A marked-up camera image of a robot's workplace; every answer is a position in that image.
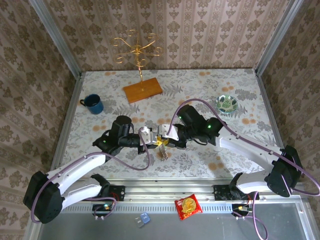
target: wooden base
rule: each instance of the wooden base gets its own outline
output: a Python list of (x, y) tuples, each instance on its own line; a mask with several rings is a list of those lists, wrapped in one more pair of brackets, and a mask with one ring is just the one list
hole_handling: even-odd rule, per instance
[(150, 98), (154, 95), (162, 94), (162, 88), (160, 87), (158, 80), (154, 77), (142, 82), (143, 91), (141, 88), (141, 82), (135, 83), (123, 88), (126, 98), (129, 103), (140, 101), (142, 99)]

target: small bowl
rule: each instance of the small bowl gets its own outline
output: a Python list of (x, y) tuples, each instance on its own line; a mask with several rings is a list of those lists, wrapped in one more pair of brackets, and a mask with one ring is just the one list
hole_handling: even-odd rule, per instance
[(231, 114), (238, 109), (238, 102), (233, 96), (224, 94), (216, 98), (215, 106), (221, 113)]

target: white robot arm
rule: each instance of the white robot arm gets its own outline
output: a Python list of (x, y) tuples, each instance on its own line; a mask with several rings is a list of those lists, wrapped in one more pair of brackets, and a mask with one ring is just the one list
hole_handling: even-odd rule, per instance
[[(185, 149), (187, 141), (195, 139), (242, 154), (264, 169), (254, 173), (238, 173), (229, 186), (232, 194), (272, 190), (283, 197), (291, 195), (291, 188), (294, 188), (301, 175), (301, 172), (294, 167), (281, 161), (270, 152), (262, 151), (240, 140), (241, 135), (230, 134), (217, 118), (212, 117), (205, 120), (190, 105), (183, 106), (177, 115), (183, 125), (174, 124), (170, 130), (169, 124), (162, 124), (158, 126), (157, 133), (151, 128), (143, 127), (139, 134), (129, 133), (133, 128), (129, 117), (118, 116), (111, 129), (93, 142), (93, 146), (102, 150), (101, 153), (88, 154), (47, 174), (40, 171), (35, 173), (28, 185), (23, 203), (30, 210), (35, 206), (34, 214), (42, 223), (48, 223), (61, 210), (76, 202), (92, 197), (108, 196), (110, 184), (98, 174), (92, 175), (86, 181), (76, 181), (94, 168), (106, 163), (111, 157), (116, 156), (122, 148), (137, 148), (138, 154), (143, 154), (146, 150), (143, 147), (144, 142), (147, 149), (160, 145)], [(241, 137), (259, 145), (263, 144), (247, 136)], [(297, 151), (293, 147), (287, 146), (285, 149), (275, 146), (267, 147), (271, 152), (291, 158), (297, 165), (301, 165)]]

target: red snack bag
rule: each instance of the red snack bag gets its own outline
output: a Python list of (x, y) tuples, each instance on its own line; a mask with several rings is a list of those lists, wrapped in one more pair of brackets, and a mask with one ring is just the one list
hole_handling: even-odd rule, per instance
[(175, 200), (174, 203), (181, 220), (185, 220), (193, 214), (203, 212), (194, 194), (180, 200)]

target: table surface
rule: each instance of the table surface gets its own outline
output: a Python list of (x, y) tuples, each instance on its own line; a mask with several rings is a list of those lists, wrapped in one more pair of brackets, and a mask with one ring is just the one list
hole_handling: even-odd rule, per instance
[[(228, 94), (238, 100), (235, 113), (219, 115), (234, 130), (252, 138), (276, 145), (257, 78), (252, 69), (192, 69), (144, 70), (145, 80), (156, 77), (163, 93), (132, 104), (128, 103), (123, 87), (139, 82), (138, 71), (86, 72), (79, 99), (98, 94), (104, 110), (93, 115), (77, 104), (62, 164), (92, 152), (100, 152), (92, 142), (111, 128), (118, 115), (132, 119), (134, 131), (142, 126), (157, 129), (159, 124), (169, 124), (176, 108), (185, 100), (200, 98), (212, 106), (215, 99)], [(191, 105), (206, 119), (213, 116), (200, 102)], [(261, 167), (244, 156), (218, 146), (202, 146), (191, 141), (187, 149), (166, 147), (169, 159), (161, 161), (159, 149), (151, 149), (151, 164), (147, 170), (136, 171), (115, 160), (95, 168), (105, 178), (231, 178), (236, 173), (260, 171)], [(124, 148), (118, 158), (136, 167), (146, 166), (146, 154), (138, 155), (137, 149)]]

